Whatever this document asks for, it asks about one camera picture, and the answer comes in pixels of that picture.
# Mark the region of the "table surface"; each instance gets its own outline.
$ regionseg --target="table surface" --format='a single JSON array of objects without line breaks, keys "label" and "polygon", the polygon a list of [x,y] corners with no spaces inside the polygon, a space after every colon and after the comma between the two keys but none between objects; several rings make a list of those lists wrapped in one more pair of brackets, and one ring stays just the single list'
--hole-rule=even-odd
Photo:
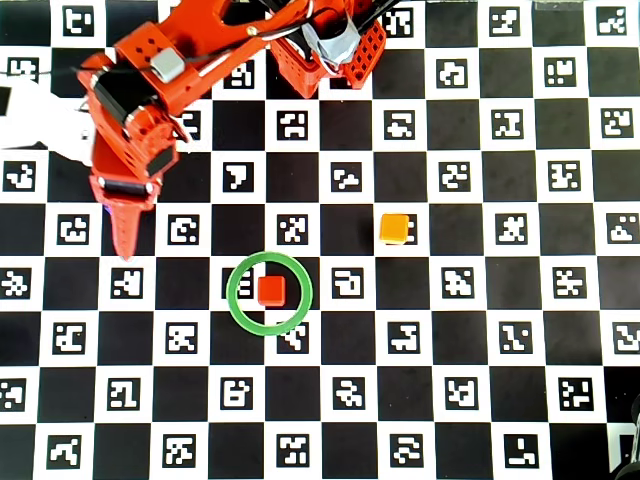
[{"label": "table surface", "polygon": [[[38,72],[170,7],[0,2],[0,70],[77,106]],[[0,480],[607,478],[640,393],[638,14],[404,2],[365,87],[310,100],[261,52],[183,115],[130,263],[82,164],[1,151]],[[376,239],[383,213],[406,245]],[[262,250],[312,279],[287,336],[223,298]],[[240,296],[274,324],[299,287],[262,264]]]}]

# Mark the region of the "red robotic arm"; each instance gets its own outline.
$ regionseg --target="red robotic arm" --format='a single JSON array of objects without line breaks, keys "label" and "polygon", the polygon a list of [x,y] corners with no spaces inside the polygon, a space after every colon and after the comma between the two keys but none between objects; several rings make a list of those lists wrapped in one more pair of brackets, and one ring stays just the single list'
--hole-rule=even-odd
[{"label": "red robotic arm", "polygon": [[[347,32],[372,0],[292,0],[244,25],[224,23],[230,4],[182,0],[164,22],[145,23],[116,43],[115,62],[97,53],[78,72],[97,129],[89,181],[111,213],[115,250],[125,259],[135,253],[141,213],[153,208],[163,174],[178,161],[176,139],[190,140],[178,117],[213,84],[273,41],[282,75],[302,96],[327,75],[360,88],[384,48],[375,22],[355,43]],[[284,38],[300,27],[311,60]],[[349,45],[353,51],[340,51]]]}]

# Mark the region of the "green circle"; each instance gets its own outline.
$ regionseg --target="green circle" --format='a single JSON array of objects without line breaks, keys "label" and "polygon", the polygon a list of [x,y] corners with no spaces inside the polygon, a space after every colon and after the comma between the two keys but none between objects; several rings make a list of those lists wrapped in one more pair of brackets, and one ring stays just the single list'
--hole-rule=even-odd
[{"label": "green circle", "polygon": [[[251,267],[258,263],[275,262],[284,265],[300,282],[300,303],[298,309],[293,316],[286,322],[274,326],[266,326],[251,320],[238,305],[238,286],[242,275]],[[231,310],[231,316],[246,331],[264,337],[266,335],[282,335],[296,328],[311,308],[311,300],[313,299],[313,288],[311,286],[311,278],[305,268],[295,258],[277,252],[258,252],[249,255],[231,272],[229,281],[227,282],[227,301]]]}]

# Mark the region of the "black square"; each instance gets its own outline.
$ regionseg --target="black square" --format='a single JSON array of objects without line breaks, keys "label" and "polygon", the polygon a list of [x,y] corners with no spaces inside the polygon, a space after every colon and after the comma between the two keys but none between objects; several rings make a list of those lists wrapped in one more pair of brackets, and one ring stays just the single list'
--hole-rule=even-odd
[{"label": "black square", "polygon": [[376,257],[376,308],[429,309],[429,259]]},{"label": "black square", "polygon": [[607,478],[609,450],[607,426],[550,424],[553,478]]},{"label": "black square", "polygon": [[480,96],[483,98],[533,97],[530,48],[481,48]]},{"label": "black square", "polygon": [[107,0],[107,45],[113,45],[145,22],[158,22],[158,8],[141,0]]},{"label": "black square", "polygon": [[51,45],[49,2],[0,3],[0,45]]},{"label": "black square", "polygon": [[[93,54],[103,51],[98,48],[53,48],[51,70],[69,70],[71,67],[82,65]],[[62,98],[82,98],[87,91],[75,75],[54,75],[51,77],[51,93]]]},{"label": "black square", "polygon": [[214,101],[213,150],[264,150],[264,102]]},{"label": "black square", "polygon": [[487,258],[487,306],[510,310],[542,308],[537,257]]},{"label": "black square", "polygon": [[212,255],[241,256],[264,250],[264,205],[213,205],[211,226]]},{"label": "black square", "polygon": [[596,253],[592,204],[541,203],[538,208],[542,255]]},{"label": "black square", "polygon": [[208,310],[209,258],[156,259],[156,309]]},{"label": "black square", "polygon": [[40,368],[38,422],[93,422],[95,368]]},{"label": "black square", "polygon": [[373,71],[373,98],[424,98],[424,92],[423,51],[385,50]]},{"label": "black square", "polygon": [[546,422],[544,367],[491,367],[494,422]]},{"label": "black square", "polygon": [[319,367],[267,367],[266,419],[320,420]]},{"label": "black square", "polygon": [[267,153],[267,202],[317,201],[317,153]]},{"label": "black square", "polygon": [[433,420],[431,367],[378,367],[378,420]]},{"label": "black square", "polygon": [[589,47],[589,95],[592,97],[640,95],[637,48]]},{"label": "black square", "polygon": [[374,152],[376,202],[424,202],[427,163],[424,152]]},{"label": "black square", "polygon": [[600,307],[640,309],[638,257],[598,257]]},{"label": "black square", "polygon": [[376,363],[373,312],[322,312],[322,364]]},{"label": "black square", "polygon": [[372,205],[321,205],[322,255],[373,255]]},{"label": "black square", "polygon": [[482,255],[482,205],[429,205],[431,255]]},{"label": "black square", "polygon": [[93,478],[148,478],[151,425],[97,424]]},{"label": "black square", "polygon": [[539,149],[589,148],[587,99],[536,100],[536,145]]},{"label": "black square", "polygon": [[532,9],[534,47],[584,45],[584,8],[576,3],[571,8]]},{"label": "black square", "polygon": [[428,100],[429,150],[479,150],[478,100]]},{"label": "black square", "polygon": [[371,101],[321,101],[320,150],[371,150]]},{"label": "black square", "polygon": [[[264,323],[264,313],[246,312]],[[229,312],[211,312],[211,365],[263,365],[264,340],[244,330]]]},{"label": "black square", "polygon": [[427,47],[477,47],[478,5],[426,3]]},{"label": "black square", "polygon": [[535,202],[535,152],[482,152],[485,202]]},{"label": "black square", "polygon": [[35,436],[35,425],[0,426],[1,480],[32,478]]},{"label": "black square", "polygon": [[0,255],[43,255],[44,205],[0,205]]},{"label": "black square", "polygon": [[484,312],[432,312],[434,365],[486,365]]},{"label": "black square", "polygon": [[593,152],[596,202],[640,200],[640,163],[635,150]]},{"label": "black square", "polygon": [[436,423],[438,478],[493,478],[491,424]]},{"label": "black square", "polygon": [[155,367],[154,422],[206,422],[207,367]]},{"label": "black square", "polygon": [[0,366],[38,365],[39,345],[39,312],[0,312]]},{"label": "black square", "polygon": [[602,365],[598,312],[544,312],[548,365]]},{"label": "black square", "polygon": [[629,423],[631,404],[640,395],[640,367],[604,367],[607,422]]},{"label": "black square", "polygon": [[151,365],[152,312],[100,312],[98,365]]},{"label": "black square", "polygon": [[378,478],[375,423],[322,424],[322,478]]},{"label": "black square", "polygon": [[96,310],[99,258],[52,258],[44,264],[45,310]]},{"label": "black square", "polygon": [[208,478],[263,477],[263,423],[209,424]]}]

